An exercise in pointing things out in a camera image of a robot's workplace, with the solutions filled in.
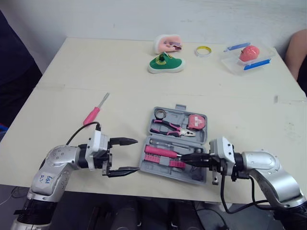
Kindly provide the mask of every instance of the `gray tool case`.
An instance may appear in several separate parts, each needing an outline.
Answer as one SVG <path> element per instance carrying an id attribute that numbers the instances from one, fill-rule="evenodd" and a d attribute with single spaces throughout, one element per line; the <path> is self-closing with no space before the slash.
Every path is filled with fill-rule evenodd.
<path id="1" fill-rule="evenodd" d="M 182 128 L 187 128 L 189 123 L 188 122 L 189 115 L 197 114 L 197 113 L 187 112 L 185 105 L 177 104 L 175 109 L 155 107 L 150 118 L 149 130 L 156 129 L 163 132 L 173 131 L 172 129 L 164 125 L 156 124 L 153 122 L 153 120 L 156 120 L 154 113 L 158 109 L 162 109 L 166 112 L 166 117 L 163 118 L 163 121 L 180 125 Z M 198 168 L 184 164 L 178 158 L 170 158 L 170 157 L 145 153 L 146 146 L 171 150 L 177 152 L 179 155 L 184 155 L 194 152 L 206 153 L 206 149 L 204 148 L 203 144 L 206 142 L 207 139 L 208 119 L 206 115 L 202 114 L 197 114 L 197 115 L 200 115 L 205 119 L 205 127 L 201 130 L 191 129 L 191 131 L 196 133 L 195 137 L 166 136 L 163 134 L 157 134 L 149 131 L 150 136 L 146 138 L 144 147 L 142 149 L 142 155 L 139 165 L 140 170 L 143 172 L 157 174 L 188 183 L 204 184 L 206 182 L 205 168 Z M 148 158 L 150 158 L 151 160 L 154 159 L 155 162 L 148 161 Z M 173 165 L 177 164 L 180 164 L 181 167 L 180 168 L 173 167 Z"/>

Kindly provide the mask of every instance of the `person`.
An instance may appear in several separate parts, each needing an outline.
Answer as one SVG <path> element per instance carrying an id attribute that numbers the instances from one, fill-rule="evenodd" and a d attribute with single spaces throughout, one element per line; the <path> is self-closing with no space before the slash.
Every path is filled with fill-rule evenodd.
<path id="1" fill-rule="evenodd" d="M 307 95 L 307 29 L 298 31 L 291 37 L 284 61 Z"/>
<path id="2" fill-rule="evenodd" d="M 0 10 L 0 131 L 7 129 L 42 76 Z"/>

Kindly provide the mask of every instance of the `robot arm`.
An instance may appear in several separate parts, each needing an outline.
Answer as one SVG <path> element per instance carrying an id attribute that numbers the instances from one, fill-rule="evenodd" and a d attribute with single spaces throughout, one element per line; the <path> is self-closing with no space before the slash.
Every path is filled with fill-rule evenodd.
<path id="1" fill-rule="evenodd" d="M 264 151 L 235 153 L 233 145 L 226 138 L 219 138 L 210 141 L 209 154 L 187 154 L 180 160 L 209 168 L 213 172 L 215 185 L 218 185 L 217 173 L 220 173 L 222 201 L 225 176 L 231 176 L 233 181 L 255 178 L 271 205 L 270 209 L 274 210 L 275 218 L 282 222 L 285 229 L 307 229 L 306 198 L 295 179 L 282 168 L 277 156 Z"/>
<path id="2" fill-rule="evenodd" d="M 52 149 L 34 176 L 22 210 L 11 230 L 48 230 L 57 203 L 60 201 L 72 171 L 82 168 L 102 169 L 108 177 L 125 176 L 139 170 L 121 167 L 111 170 L 113 145 L 137 143 L 130 138 L 108 138 L 96 129 L 87 144 L 78 147 L 62 145 Z"/>

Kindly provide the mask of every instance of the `dark clothing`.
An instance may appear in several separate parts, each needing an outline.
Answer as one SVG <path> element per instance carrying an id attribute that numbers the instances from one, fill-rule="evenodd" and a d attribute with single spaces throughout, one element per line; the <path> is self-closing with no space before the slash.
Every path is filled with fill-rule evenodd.
<path id="1" fill-rule="evenodd" d="M 33 57 L 0 11 L 1 129 L 12 124 L 41 76 Z"/>
<path id="2" fill-rule="evenodd" d="M 297 83 L 307 95 L 307 56 L 299 69 Z"/>
<path id="3" fill-rule="evenodd" d="M 9 127 L 41 78 L 34 63 L 19 78 L 0 85 L 0 123 Z"/>
<path id="4" fill-rule="evenodd" d="M 34 59 L 0 11 L 0 85 L 20 77 L 34 64 Z"/>

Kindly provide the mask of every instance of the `pink tape measure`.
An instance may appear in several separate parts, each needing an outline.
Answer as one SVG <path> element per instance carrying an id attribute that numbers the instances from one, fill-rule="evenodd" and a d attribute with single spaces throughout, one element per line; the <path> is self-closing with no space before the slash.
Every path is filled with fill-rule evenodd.
<path id="1" fill-rule="evenodd" d="M 193 114 L 189 116 L 188 128 L 193 128 L 196 130 L 201 130 L 206 126 L 206 120 L 204 117 Z"/>

